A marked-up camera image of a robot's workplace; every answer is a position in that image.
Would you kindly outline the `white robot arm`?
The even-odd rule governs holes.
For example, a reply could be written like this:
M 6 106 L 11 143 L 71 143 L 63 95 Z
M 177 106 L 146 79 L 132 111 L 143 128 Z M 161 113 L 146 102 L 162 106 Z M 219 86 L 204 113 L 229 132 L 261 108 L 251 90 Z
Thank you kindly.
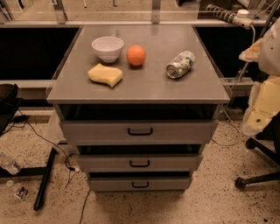
M 254 136 L 280 112 L 280 18 L 239 59 L 257 62 L 259 70 L 269 76 L 263 83 L 254 83 L 242 119 L 242 133 Z

